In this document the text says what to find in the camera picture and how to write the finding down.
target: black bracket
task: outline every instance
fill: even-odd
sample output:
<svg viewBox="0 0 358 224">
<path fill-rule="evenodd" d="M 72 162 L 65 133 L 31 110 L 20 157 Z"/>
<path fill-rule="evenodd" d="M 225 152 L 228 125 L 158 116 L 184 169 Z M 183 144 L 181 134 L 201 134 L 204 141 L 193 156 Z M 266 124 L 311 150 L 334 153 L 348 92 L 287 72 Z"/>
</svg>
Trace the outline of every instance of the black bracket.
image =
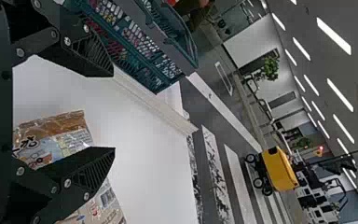
<svg viewBox="0 0 358 224">
<path fill-rule="evenodd" d="M 58 30 L 54 27 L 49 27 L 13 43 L 11 45 L 13 52 L 12 66 L 25 62 L 28 57 L 54 45 L 59 40 L 60 33 Z"/>
<path fill-rule="evenodd" d="M 114 159 L 114 148 L 88 147 L 34 171 L 13 158 L 3 221 L 51 224 L 66 219 L 94 197 Z"/>
</svg>

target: packaged bread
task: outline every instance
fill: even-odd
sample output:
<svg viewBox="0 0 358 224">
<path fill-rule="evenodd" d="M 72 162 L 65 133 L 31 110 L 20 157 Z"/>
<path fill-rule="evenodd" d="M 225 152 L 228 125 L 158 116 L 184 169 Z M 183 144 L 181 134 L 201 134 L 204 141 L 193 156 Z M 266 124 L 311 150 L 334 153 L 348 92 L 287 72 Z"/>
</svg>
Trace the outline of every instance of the packaged bread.
<svg viewBox="0 0 358 224">
<path fill-rule="evenodd" d="M 13 134 L 13 155 L 38 169 L 93 145 L 83 111 L 22 123 Z"/>
</svg>

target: screw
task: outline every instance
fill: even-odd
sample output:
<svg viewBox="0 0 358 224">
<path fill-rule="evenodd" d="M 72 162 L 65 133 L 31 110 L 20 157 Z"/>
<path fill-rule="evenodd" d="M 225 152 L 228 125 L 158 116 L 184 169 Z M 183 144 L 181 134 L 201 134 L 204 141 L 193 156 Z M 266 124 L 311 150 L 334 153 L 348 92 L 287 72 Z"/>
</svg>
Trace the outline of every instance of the screw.
<svg viewBox="0 0 358 224">
<path fill-rule="evenodd" d="M 87 192 L 84 193 L 84 197 L 83 197 L 84 201 L 88 200 L 89 197 L 90 197 L 90 194 L 89 194 L 89 193 L 87 193 Z"/>
<path fill-rule="evenodd" d="M 53 37 L 53 39 L 55 39 L 57 37 L 57 33 L 55 31 L 51 31 L 51 37 Z"/>
<path fill-rule="evenodd" d="M 63 39 L 63 42 L 65 42 L 65 45 L 66 46 L 71 46 L 71 39 L 69 38 L 69 37 L 65 37 L 64 39 Z"/>
<path fill-rule="evenodd" d="M 38 224 L 40 222 L 40 217 L 34 217 L 34 220 L 32 221 L 33 224 Z"/>
<path fill-rule="evenodd" d="M 25 52 L 23 49 L 16 49 L 16 53 L 17 53 L 17 56 L 19 56 L 21 58 L 24 57 L 24 55 L 25 55 Z"/>
<path fill-rule="evenodd" d="M 57 187 L 53 187 L 53 188 L 51 189 L 51 193 L 52 193 L 52 194 L 55 194 L 55 193 L 57 193 L 57 190 L 58 190 Z"/>
<path fill-rule="evenodd" d="M 38 0 L 34 0 L 34 6 L 36 8 L 40 8 L 40 2 Z"/>
<path fill-rule="evenodd" d="M 16 175 L 24 175 L 24 173 L 25 173 L 24 167 L 19 167 L 19 169 L 17 169 Z"/>
<path fill-rule="evenodd" d="M 84 26 L 83 26 L 83 30 L 84 30 L 84 32 L 86 32 L 87 34 L 88 34 L 89 31 L 90 31 L 88 25 L 84 25 Z"/>
<path fill-rule="evenodd" d="M 71 179 L 66 179 L 65 182 L 63 183 L 63 186 L 66 188 L 66 189 L 69 189 L 69 187 L 71 187 Z"/>
</svg>

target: potted plant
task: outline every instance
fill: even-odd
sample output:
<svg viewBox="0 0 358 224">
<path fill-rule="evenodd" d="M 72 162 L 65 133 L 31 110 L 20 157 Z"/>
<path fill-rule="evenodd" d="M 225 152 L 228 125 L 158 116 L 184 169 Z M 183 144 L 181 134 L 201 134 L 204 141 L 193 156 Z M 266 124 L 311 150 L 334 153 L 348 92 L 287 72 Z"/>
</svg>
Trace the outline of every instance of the potted plant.
<svg viewBox="0 0 358 224">
<path fill-rule="evenodd" d="M 264 65 L 259 72 L 254 74 L 255 80 L 268 80 L 274 81 L 278 78 L 279 59 L 268 56 L 263 59 Z"/>
</svg>

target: wheel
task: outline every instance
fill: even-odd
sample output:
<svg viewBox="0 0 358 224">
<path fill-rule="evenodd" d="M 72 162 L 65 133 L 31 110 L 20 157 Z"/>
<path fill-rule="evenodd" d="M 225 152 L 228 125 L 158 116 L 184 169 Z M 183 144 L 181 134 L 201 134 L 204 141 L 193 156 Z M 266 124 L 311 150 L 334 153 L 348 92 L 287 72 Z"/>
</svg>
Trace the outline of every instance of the wheel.
<svg viewBox="0 0 358 224">
<path fill-rule="evenodd" d="M 247 155 L 245 160 L 249 163 L 254 163 L 255 162 L 255 154 Z"/>
<path fill-rule="evenodd" d="M 256 178 L 254 180 L 254 187 L 257 188 L 257 189 L 261 189 L 263 188 L 263 185 L 264 185 L 264 182 L 261 178 Z"/>
<path fill-rule="evenodd" d="M 273 189 L 272 189 L 272 187 L 264 187 L 264 188 L 262 188 L 261 189 L 261 192 L 263 193 L 263 195 L 265 195 L 265 196 L 269 196 L 269 195 L 271 195 L 272 193 L 273 193 Z"/>
</svg>

